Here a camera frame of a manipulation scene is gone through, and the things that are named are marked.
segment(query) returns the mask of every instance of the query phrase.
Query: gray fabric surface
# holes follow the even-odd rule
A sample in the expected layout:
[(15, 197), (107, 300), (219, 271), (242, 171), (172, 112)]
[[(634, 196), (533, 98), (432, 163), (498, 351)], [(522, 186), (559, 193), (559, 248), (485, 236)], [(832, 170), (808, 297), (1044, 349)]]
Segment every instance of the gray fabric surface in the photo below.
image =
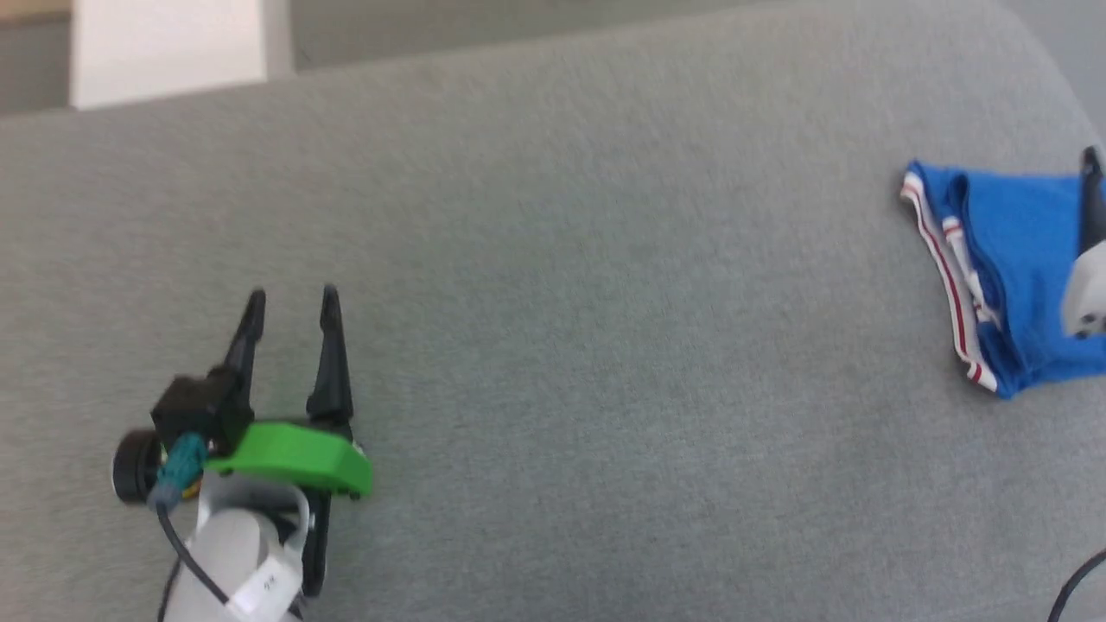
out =
[(969, 386), (894, 197), (914, 156), (1095, 141), (977, 0), (0, 124), (0, 616), (153, 618), (171, 553), (115, 442), (257, 284), (254, 405), (302, 412), (333, 280), (377, 488), (313, 620), (1043, 620), (1106, 543), (1106, 385)]

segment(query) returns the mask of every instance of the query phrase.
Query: white object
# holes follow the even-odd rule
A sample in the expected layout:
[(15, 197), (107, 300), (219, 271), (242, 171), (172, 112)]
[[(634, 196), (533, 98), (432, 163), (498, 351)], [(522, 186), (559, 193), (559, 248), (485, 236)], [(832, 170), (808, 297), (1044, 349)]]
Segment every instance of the white object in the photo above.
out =
[(294, 73), (289, 0), (75, 0), (79, 110)]
[(1064, 332), (1091, 336), (1106, 332), (1106, 241), (1075, 260), (1064, 291)]
[[(299, 509), (296, 531), (281, 545), (276, 528), (247, 508)], [(303, 585), (303, 548), (312, 517), (298, 487), (233, 474), (207, 473), (200, 488), (192, 558), (227, 594), (215, 595), (181, 567), (165, 610), (165, 622), (294, 622), (289, 608)]]

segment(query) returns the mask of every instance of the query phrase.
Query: red stripe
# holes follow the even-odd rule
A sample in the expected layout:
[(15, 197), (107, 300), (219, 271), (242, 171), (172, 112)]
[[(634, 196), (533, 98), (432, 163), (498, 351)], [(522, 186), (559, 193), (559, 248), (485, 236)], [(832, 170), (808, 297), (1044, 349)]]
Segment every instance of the red stripe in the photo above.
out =
[[(918, 209), (925, 209), (925, 206), (921, 205), (921, 195), (918, 194), (918, 190), (914, 189), (910, 186), (904, 186), (904, 188), (908, 194), (914, 195), (914, 199), (918, 201)], [(963, 354), (964, 356), (968, 356), (968, 345), (967, 341), (964, 340), (964, 318), (963, 318), (963, 312), (960, 310), (960, 294), (957, 292), (957, 282), (952, 279), (952, 271), (949, 270), (949, 265), (945, 261), (945, 255), (941, 252), (940, 245), (937, 243), (937, 237), (933, 236), (932, 231), (929, 230), (929, 227), (926, 226), (926, 220), (924, 218), (919, 221), (919, 225), (921, 225), (921, 230), (926, 231), (926, 237), (929, 238), (930, 243), (933, 245), (933, 249), (937, 252), (937, 258), (941, 260), (941, 269), (945, 270), (945, 278), (949, 280), (949, 291), (952, 292), (952, 302), (954, 302), (954, 307), (957, 309), (957, 324), (959, 324), (960, 326), (959, 331), (960, 353)], [(975, 371), (977, 376), (981, 374), (982, 370)], [(972, 380), (977, 382), (979, 381), (978, 377)]]

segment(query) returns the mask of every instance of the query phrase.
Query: white and red striped trim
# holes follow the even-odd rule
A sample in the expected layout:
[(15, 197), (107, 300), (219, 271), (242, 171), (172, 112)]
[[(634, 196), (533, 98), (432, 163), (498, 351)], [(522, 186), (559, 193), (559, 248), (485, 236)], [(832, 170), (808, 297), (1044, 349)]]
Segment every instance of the white and red striped trim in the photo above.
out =
[[(961, 225), (956, 219), (946, 219), (945, 226), (938, 228), (932, 212), (929, 210), (929, 201), (926, 199), (926, 187), (921, 178), (914, 173), (907, 173), (902, 180), (902, 191), (899, 197), (914, 205), (914, 210), (918, 216), (918, 234), (929, 248), (929, 253), (937, 263), (937, 270), (941, 273), (941, 281), (945, 283), (945, 292), (949, 298), (949, 314), (952, 318), (952, 348), (957, 356), (968, 364), (968, 377), (990, 391), (998, 391), (999, 381), (995, 379), (991, 367), (983, 360), (983, 353), (979, 345), (979, 332), (977, 322), (984, 321), (991, 312), (987, 309), (985, 302), (975, 300), (973, 292), (964, 280), (960, 268), (960, 261), (949, 261), (947, 257), (953, 257), (952, 246), (947, 236), (962, 237)], [(945, 235), (935, 231), (941, 230)]]

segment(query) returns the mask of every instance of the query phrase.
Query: gray floor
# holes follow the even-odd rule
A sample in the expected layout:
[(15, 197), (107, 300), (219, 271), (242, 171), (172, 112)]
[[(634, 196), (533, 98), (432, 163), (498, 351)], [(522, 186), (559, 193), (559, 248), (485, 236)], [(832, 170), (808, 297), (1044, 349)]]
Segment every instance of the gray floor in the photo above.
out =
[[(311, 0), (292, 7), (301, 71), (779, 0)], [(1106, 133), (1106, 0), (1006, 0)], [(0, 28), (0, 115), (63, 107), (69, 24)]]

